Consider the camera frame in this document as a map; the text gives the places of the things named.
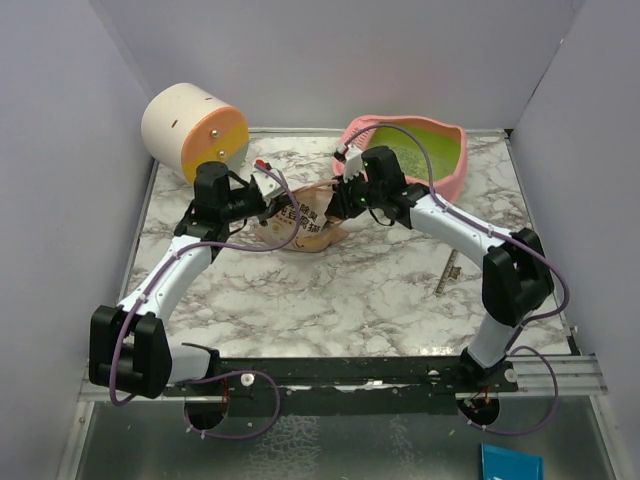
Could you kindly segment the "metal ruler bag clip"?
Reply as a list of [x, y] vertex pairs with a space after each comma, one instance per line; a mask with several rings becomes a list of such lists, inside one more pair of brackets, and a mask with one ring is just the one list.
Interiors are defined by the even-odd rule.
[[457, 280], [459, 278], [461, 268], [457, 265], [458, 257], [459, 252], [453, 249], [447, 259], [441, 277], [434, 290], [434, 294], [436, 296], [442, 296], [444, 294], [444, 290], [450, 280]]

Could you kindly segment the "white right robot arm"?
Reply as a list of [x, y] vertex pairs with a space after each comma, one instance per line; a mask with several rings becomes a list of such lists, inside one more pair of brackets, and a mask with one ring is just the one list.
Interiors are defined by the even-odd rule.
[[549, 267], [535, 232], [518, 232], [481, 221], [421, 183], [410, 184], [386, 146], [361, 151], [341, 145], [328, 212], [340, 220], [364, 212], [381, 225], [400, 224], [428, 234], [466, 256], [482, 271], [485, 316], [460, 355], [459, 378], [469, 390], [491, 384], [518, 328], [553, 293]]

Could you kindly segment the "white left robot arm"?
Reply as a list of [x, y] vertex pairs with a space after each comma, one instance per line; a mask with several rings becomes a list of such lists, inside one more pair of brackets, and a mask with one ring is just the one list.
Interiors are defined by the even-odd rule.
[[258, 161], [249, 180], [221, 162], [196, 170], [193, 198], [160, 262], [116, 306], [100, 306], [90, 320], [88, 376], [92, 384], [154, 399], [187, 382], [206, 395], [221, 371], [206, 347], [170, 342], [165, 325], [192, 283], [228, 245], [231, 224], [265, 220], [285, 192], [281, 174]]

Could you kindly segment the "cat litter paper bag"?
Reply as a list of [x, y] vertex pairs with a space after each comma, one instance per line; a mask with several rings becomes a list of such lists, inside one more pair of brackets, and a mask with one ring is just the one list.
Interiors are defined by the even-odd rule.
[[[335, 180], [323, 180], [293, 191], [299, 205], [299, 226], [294, 239], [284, 248], [292, 251], [318, 253], [349, 236], [342, 220], [328, 213], [333, 198]], [[295, 209], [283, 207], [265, 226], [256, 226], [254, 235], [269, 246], [283, 243], [296, 227]]]

